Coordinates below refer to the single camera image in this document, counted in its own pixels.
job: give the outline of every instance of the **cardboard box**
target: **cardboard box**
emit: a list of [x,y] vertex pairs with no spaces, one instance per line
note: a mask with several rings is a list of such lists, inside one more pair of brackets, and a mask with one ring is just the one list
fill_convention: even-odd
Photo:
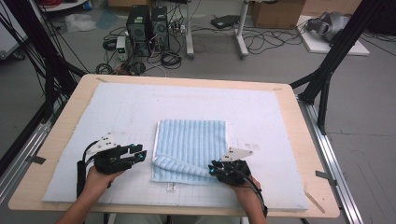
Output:
[[320,16],[325,11],[338,11],[352,15],[360,3],[361,0],[306,0],[302,14],[305,16]]
[[108,0],[110,7],[131,7],[133,5],[149,5],[151,0]]
[[305,0],[278,0],[277,3],[255,3],[251,18],[255,27],[294,29],[303,11]]

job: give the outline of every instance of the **desk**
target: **desk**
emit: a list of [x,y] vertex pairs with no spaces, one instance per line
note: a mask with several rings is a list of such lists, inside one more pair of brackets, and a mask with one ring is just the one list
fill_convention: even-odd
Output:
[[[202,79],[182,79],[164,77],[116,77],[87,75],[78,84],[71,99],[58,118],[42,148],[39,157],[46,158],[44,164],[31,164],[29,170],[12,196],[8,206],[17,210],[64,211],[70,203],[44,203],[46,192],[62,151],[67,145],[84,113],[97,85],[101,82],[135,83],[164,86],[209,87],[241,90],[273,91],[279,103],[286,124],[290,144],[300,171],[309,209],[303,212],[269,212],[271,217],[338,217],[338,205],[326,179],[315,176],[315,171],[323,172],[318,154],[304,122],[291,87],[287,84],[253,83]],[[204,208],[180,206],[148,206],[97,204],[92,211],[110,213],[179,214],[179,215],[219,215],[244,216],[241,209]]]

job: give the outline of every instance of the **human arm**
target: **human arm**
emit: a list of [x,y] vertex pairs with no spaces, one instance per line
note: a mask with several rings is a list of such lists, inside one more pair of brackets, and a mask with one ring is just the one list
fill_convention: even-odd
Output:
[[90,213],[91,208],[96,204],[102,194],[105,193],[108,183],[113,182],[122,173],[104,175],[99,173],[94,166],[91,167],[87,175],[84,190],[56,223],[82,223]]
[[[260,182],[253,177],[251,178],[256,187],[260,189]],[[243,186],[231,186],[231,188],[235,192],[239,204],[247,214],[249,224],[266,224],[267,221],[262,211],[262,204],[254,190],[247,183]]]

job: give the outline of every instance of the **blue striped towel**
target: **blue striped towel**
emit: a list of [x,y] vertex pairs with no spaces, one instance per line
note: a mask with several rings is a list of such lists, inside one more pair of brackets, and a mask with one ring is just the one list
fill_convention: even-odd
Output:
[[164,119],[159,123],[152,181],[210,184],[207,165],[226,152],[226,123],[221,120]]

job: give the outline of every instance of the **gray floor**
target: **gray floor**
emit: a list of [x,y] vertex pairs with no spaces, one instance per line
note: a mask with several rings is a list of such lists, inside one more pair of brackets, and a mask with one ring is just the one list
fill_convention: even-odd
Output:
[[[85,12],[75,8],[63,13],[56,15],[54,21],[66,14]],[[93,10],[88,14],[98,21],[102,10]],[[194,22],[209,26],[210,19],[202,17]],[[85,66],[94,71],[96,65],[103,62],[103,36],[124,24],[125,20],[118,19],[108,29],[66,33],[64,38]],[[396,53],[395,42],[370,41]],[[396,61],[395,56],[384,50],[362,39],[361,43],[370,51],[370,56],[347,56],[333,76],[326,129],[363,221],[394,223],[396,119],[392,116],[396,111]],[[291,83],[315,71],[325,57],[324,54],[308,53],[302,44],[270,49],[240,60],[239,50],[231,34],[209,32],[194,35],[194,46],[194,60],[188,60],[183,49],[180,52],[182,66],[177,70],[165,70],[167,77]],[[68,61],[79,66],[70,50],[64,50]],[[28,60],[8,59],[0,62],[0,71],[2,156],[44,99]],[[165,76],[160,69],[152,69],[145,75]],[[0,223],[52,223],[61,214],[10,211],[7,208],[10,195],[0,205]],[[346,223],[342,216],[337,219],[309,218],[308,221]],[[96,222],[99,222],[97,215],[91,216],[88,221]],[[279,217],[270,217],[269,222],[301,223],[297,218]]]

